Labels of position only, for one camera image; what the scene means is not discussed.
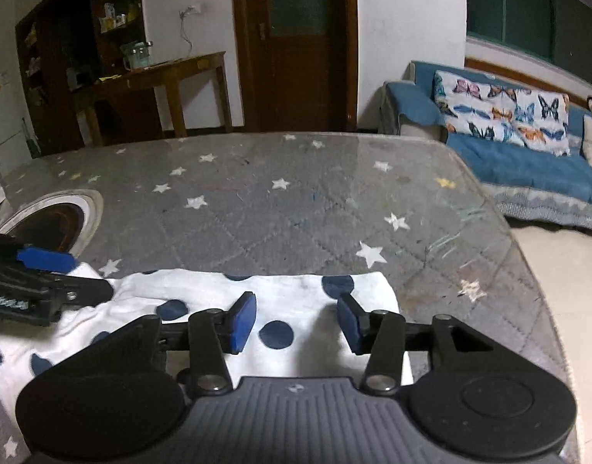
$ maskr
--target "wooden table leg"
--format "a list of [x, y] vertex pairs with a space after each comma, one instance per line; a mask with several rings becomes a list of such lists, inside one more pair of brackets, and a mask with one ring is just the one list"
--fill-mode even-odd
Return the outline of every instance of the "wooden table leg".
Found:
[[184, 125], [184, 113], [180, 100], [180, 80], [175, 75], [169, 75], [165, 79], [165, 91], [167, 91], [167, 104], [169, 114], [172, 116], [172, 125], [177, 138], [187, 137], [187, 127]]
[[219, 97], [221, 98], [221, 110], [223, 111], [223, 123], [225, 132], [233, 132], [232, 112], [229, 108], [229, 96], [227, 95], [227, 78], [225, 76], [225, 62], [221, 59], [221, 66], [217, 66], [217, 83], [219, 84]]
[[102, 136], [100, 135], [99, 119], [96, 117], [96, 109], [94, 103], [88, 104], [84, 109], [86, 114], [86, 121], [88, 122], [88, 128], [90, 129], [90, 137], [95, 147], [102, 147], [104, 145]]

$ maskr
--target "power cord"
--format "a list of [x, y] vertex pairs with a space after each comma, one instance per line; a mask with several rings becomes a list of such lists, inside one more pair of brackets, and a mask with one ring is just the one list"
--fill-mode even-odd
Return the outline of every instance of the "power cord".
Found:
[[190, 14], [190, 10], [186, 9], [181, 12], [178, 12], [178, 14], [180, 15], [180, 38], [182, 38], [186, 43], [189, 44], [189, 53], [187, 54], [187, 57], [189, 57], [191, 55], [191, 52], [193, 51], [193, 43], [187, 35], [187, 30], [184, 28], [184, 18]]

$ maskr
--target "white polka dot cloth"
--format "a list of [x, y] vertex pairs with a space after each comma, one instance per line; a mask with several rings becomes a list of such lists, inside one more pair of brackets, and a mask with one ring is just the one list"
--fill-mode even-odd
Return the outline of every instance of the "white polka dot cloth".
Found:
[[[85, 264], [73, 275], [98, 277]], [[347, 291], [366, 310], [399, 312], [393, 289], [374, 272], [356, 276], [234, 277], [189, 270], [159, 270], [110, 280], [114, 297], [97, 307], [63, 312], [49, 328], [0, 322], [0, 399], [14, 420], [21, 389], [37, 374], [145, 314], [186, 322], [199, 310], [228, 309], [245, 291], [257, 296], [257, 319], [247, 345], [226, 356], [237, 386], [242, 376], [334, 377], [360, 380], [369, 356], [351, 353], [336, 318], [336, 298]], [[167, 371], [188, 366], [188, 353], [170, 353]], [[407, 354], [403, 384], [411, 384]]]

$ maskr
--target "tiled floor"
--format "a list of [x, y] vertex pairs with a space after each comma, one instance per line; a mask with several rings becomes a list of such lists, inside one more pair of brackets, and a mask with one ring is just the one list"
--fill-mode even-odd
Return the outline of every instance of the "tiled floor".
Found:
[[592, 464], [592, 236], [538, 226], [513, 233], [554, 315], [573, 370], [583, 422], [585, 456]]

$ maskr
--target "yellow star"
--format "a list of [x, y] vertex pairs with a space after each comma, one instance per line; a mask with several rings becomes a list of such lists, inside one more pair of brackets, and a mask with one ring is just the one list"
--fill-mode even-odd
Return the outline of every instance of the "yellow star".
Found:
[[436, 178], [437, 184], [443, 189], [453, 189], [457, 186], [455, 181], [448, 180], [446, 178]]

